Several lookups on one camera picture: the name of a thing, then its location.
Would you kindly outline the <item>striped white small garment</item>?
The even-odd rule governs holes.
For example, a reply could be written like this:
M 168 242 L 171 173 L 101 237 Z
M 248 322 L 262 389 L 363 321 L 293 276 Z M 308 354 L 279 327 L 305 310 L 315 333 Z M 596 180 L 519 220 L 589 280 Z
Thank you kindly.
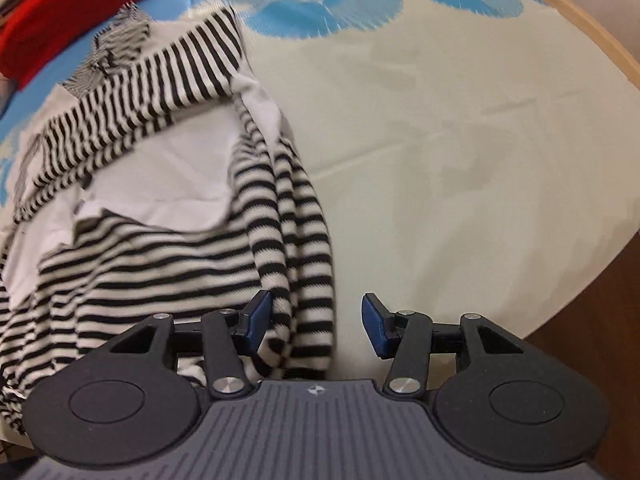
M 1 416 L 151 315 L 196 322 L 269 292 L 251 382 L 321 379 L 334 346 L 328 227 L 228 6 L 122 9 L 20 134 L 1 217 Z

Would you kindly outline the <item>blue cream patterned bedsheet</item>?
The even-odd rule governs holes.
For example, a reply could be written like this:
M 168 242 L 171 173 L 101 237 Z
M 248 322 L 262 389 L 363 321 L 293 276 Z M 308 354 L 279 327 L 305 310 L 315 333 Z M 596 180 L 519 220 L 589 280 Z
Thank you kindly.
M 639 88 L 542 0 L 144 0 L 231 6 L 332 238 L 336 378 L 381 378 L 359 304 L 525 336 L 639 227 Z

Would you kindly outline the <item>red folded blanket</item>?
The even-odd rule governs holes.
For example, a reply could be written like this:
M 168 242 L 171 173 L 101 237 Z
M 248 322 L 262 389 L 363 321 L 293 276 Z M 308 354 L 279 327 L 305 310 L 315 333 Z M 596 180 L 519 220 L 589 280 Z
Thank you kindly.
M 1 26 L 1 75 L 24 88 L 78 37 L 137 1 L 24 0 Z

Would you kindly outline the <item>wooden bed frame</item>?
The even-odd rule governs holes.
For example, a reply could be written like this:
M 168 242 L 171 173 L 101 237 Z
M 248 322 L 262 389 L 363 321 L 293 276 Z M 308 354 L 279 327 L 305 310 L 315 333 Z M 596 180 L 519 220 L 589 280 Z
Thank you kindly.
M 587 35 L 627 79 L 639 88 L 639 62 L 591 14 L 572 0 L 542 0 L 553 6 L 570 24 Z

